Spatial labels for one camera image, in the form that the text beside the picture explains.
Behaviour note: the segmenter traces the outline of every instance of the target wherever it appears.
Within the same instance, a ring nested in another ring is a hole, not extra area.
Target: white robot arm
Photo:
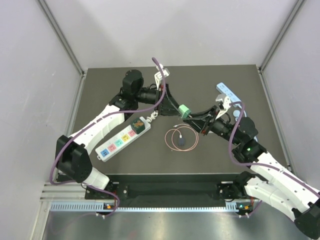
[[[89,154],[113,128],[130,117],[131,114],[127,114],[126,110],[138,109],[138,103],[155,104],[160,99],[159,84],[157,88],[142,87],[142,74],[137,70],[127,72],[122,83],[120,92],[94,120],[70,137],[61,136],[57,141],[56,156],[62,149],[64,152],[56,167],[77,183],[85,183],[101,190],[107,187],[109,178],[92,166]],[[170,94],[168,85],[165,86],[165,98],[157,108],[159,115],[184,116],[183,121],[198,133],[207,135],[213,132],[228,141],[231,139],[235,124],[230,124],[221,118],[230,108],[229,97],[221,94],[216,99],[219,102],[218,106],[191,114],[188,109],[180,111],[180,106]],[[258,131],[249,117],[240,120],[240,125],[232,138],[232,143],[236,146],[232,153],[240,163],[247,163],[250,169],[259,175],[241,173],[233,183],[233,190],[237,191],[236,194],[232,192],[234,195],[231,198],[250,196],[260,199],[284,213],[308,237],[319,238],[320,191],[307,185],[281,166],[254,140],[257,134]],[[230,196],[227,189],[224,189],[223,193]]]

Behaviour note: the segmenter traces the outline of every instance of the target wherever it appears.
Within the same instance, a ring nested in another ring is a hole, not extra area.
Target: white power strip
[[[145,129],[142,132],[136,134],[131,125],[127,126],[125,129],[95,149],[97,158],[103,162],[108,161],[151,128],[150,123],[148,123],[144,117],[141,116],[140,120],[145,126]]]
[[[216,89],[221,93],[227,95],[232,103],[241,102],[241,100],[223,83],[220,82],[216,85]]]

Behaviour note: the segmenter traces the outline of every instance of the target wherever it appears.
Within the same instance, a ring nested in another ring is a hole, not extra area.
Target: purple cable
[[[236,164],[236,165],[239,165],[239,166],[262,166],[262,167],[266,167],[266,168],[269,168],[269,169],[273,169],[273,170],[276,170],[276,171],[280,171],[279,168],[275,167],[275,166],[272,166],[272,165],[269,165],[269,164],[264,164],[264,163],[257,163],[257,162],[250,162],[250,163],[240,163],[238,162],[233,154],[232,154],[232,142],[233,142],[233,139],[235,137],[235,134],[236,134],[236,130],[240,124],[240,121],[241,121],[241,118],[244,114],[244,111],[245,111],[245,104],[241,101],[236,101],[236,102],[232,102],[230,103],[230,106],[232,105],[236,105],[236,104],[240,104],[241,105],[241,111],[240,111],[240,115],[239,115],[239,118],[238,120],[236,121],[236,123],[234,124],[234,127],[233,127],[233,130],[231,132],[231,135],[230,135],[230,139],[229,139],[229,144],[228,144],[228,153],[229,153],[229,157],[231,159],[231,161]],[[313,190],[311,187],[309,187],[307,184],[305,184],[304,182],[302,181],[299,181],[298,179],[296,179],[294,176],[291,176],[290,174],[288,174],[287,172],[283,172],[283,174],[285,176],[287,176],[288,178],[292,179],[293,181],[295,181],[296,183],[300,184],[301,186],[303,186],[304,188],[308,189],[310,192],[312,192],[314,195],[316,195],[319,199],[320,199],[320,194],[317,193],[315,190]]]
[[[161,73],[161,76],[162,76],[162,80],[163,80],[163,90],[162,90],[162,94],[161,94],[161,97],[159,99],[159,101],[156,102],[155,105],[151,106],[151,107],[148,107],[146,109],[141,109],[141,110],[125,110],[125,111],[115,111],[115,112],[110,112],[108,113],[107,115],[104,115],[102,118],[105,119],[111,115],[114,115],[114,114],[134,114],[134,113],[142,113],[142,112],[146,112],[146,111],[149,111],[149,110],[152,110],[154,109],[155,107],[157,107],[161,102],[162,100],[164,99],[165,97],[165,93],[166,93],[166,78],[165,78],[165,75],[164,75],[164,72],[162,71],[162,68],[159,64],[159,62],[157,61],[157,59],[155,57],[152,58],[152,61],[157,65],[157,67],[159,68],[159,71]],[[96,123],[93,122],[92,124],[90,124],[89,126],[85,127],[84,129],[82,129],[81,131],[79,131],[74,137],[72,137],[64,146],[63,148],[60,150],[60,152],[58,153],[58,155],[56,156],[54,162],[53,162],[53,165],[52,165],[52,168],[51,168],[51,171],[50,171],[50,178],[49,178],[49,181],[52,185],[61,185],[61,184],[66,184],[66,183],[73,183],[74,181],[73,180],[70,180],[70,181],[64,181],[64,182],[54,182],[53,181],[53,177],[54,177],[54,171],[55,171],[55,168],[56,168],[56,165],[59,161],[59,159],[61,158],[62,154],[64,153],[64,151],[67,149],[67,147],[69,147],[69,145],[77,138],[79,137],[81,134],[83,134],[85,131],[87,131],[88,129],[90,129],[92,126],[94,126]]]
[[[100,191],[102,193],[105,193],[105,194],[109,194],[111,196],[113,196],[117,201],[116,201],[116,206],[113,208],[113,210],[108,214],[108,215],[105,215],[106,217],[110,217],[111,215],[113,215],[117,208],[119,207],[120,205],[120,199],[117,195],[115,195],[113,192],[110,192],[110,191],[106,191],[106,190],[102,190],[102,189],[99,189],[99,188],[96,188],[94,186],[89,186],[91,189],[94,189],[96,191]],[[77,216],[75,219],[73,219],[72,221],[70,221],[69,223],[66,224],[66,226],[64,226],[62,229],[56,231],[53,229],[53,223],[52,221],[50,222],[50,230],[52,232],[53,235],[58,235],[59,233],[61,233],[62,231],[64,231],[66,228],[68,228],[70,225],[74,224],[76,221],[78,221],[79,219],[85,217],[85,216],[89,216],[89,215],[96,215],[96,213],[94,212],[87,212],[87,213],[84,213],[80,216]]]

